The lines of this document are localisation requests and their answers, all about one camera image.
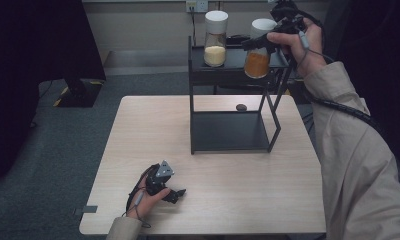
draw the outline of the light wooden tabletop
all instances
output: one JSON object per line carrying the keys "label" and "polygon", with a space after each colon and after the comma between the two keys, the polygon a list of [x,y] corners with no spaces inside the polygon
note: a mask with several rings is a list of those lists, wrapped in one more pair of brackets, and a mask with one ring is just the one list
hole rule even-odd
{"label": "light wooden tabletop", "polygon": [[[194,104],[196,111],[235,110],[239,103],[257,109],[260,97],[200,95]],[[175,171],[167,186],[187,192],[176,204],[161,201],[144,234],[325,232],[320,164],[290,96],[277,115],[282,129],[271,153],[191,155],[189,96],[124,97],[87,203],[98,209],[84,214],[81,233],[107,234],[141,173],[162,160]]]}

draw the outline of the sleeve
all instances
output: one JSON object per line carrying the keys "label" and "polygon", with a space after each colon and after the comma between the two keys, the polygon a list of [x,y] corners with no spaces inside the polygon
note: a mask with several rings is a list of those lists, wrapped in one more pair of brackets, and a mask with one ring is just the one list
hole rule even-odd
{"label": "sleeve", "polygon": [[141,229],[141,222],[134,218],[118,217],[113,221],[107,240],[135,240]]}
{"label": "sleeve", "polygon": [[[316,97],[369,114],[340,62],[305,78]],[[400,239],[396,159],[363,121],[313,104],[328,239]]]}

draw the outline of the glass jar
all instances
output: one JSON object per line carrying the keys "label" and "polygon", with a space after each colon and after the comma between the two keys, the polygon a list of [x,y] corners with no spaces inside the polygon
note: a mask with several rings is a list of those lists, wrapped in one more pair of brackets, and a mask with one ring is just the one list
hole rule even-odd
{"label": "glass jar", "polygon": [[[274,20],[261,18],[252,22],[250,38],[258,38],[274,29],[277,23]],[[244,72],[251,78],[263,78],[269,72],[270,56],[266,48],[249,50],[244,63]]]}
{"label": "glass jar", "polygon": [[223,11],[206,13],[206,40],[204,62],[211,67],[219,67],[226,58],[226,28],[228,14]]}

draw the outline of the black shelf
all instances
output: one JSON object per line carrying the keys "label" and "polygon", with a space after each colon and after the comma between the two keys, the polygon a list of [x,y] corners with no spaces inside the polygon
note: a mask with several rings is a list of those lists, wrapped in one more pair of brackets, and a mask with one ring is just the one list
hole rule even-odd
{"label": "black shelf", "polygon": [[268,150],[259,112],[197,112],[192,117],[196,151]]}
{"label": "black shelf", "polygon": [[[254,151],[271,152],[281,130],[276,115],[278,102],[286,89],[292,65],[280,51],[271,56],[269,73],[260,79],[249,78],[244,73],[246,52],[241,46],[231,46],[226,50],[225,63],[220,67],[209,67],[204,63],[203,47],[192,47],[188,39],[188,68],[190,87],[190,134],[191,154],[196,151]],[[275,69],[282,69],[284,74],[276,79]],[[275,103],[272,102],[268,87],[280,83]],[[255,85],[263,87],[263,94],[258,110],[255,111],[194,111],[194,87],[215,85]],[[269,104],[269,111],[275,123],[275,132],[271,140],[262,119],[264,101]]]}

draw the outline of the orange powder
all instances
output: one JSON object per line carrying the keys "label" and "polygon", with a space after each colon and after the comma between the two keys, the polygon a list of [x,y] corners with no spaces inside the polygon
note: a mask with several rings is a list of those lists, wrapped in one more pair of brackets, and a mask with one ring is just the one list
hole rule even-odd
{"label": "orange powder", "polygon": [[258,53],[248,53],[244,71],[251,78],[266,76],[269,71],[269,57]]}

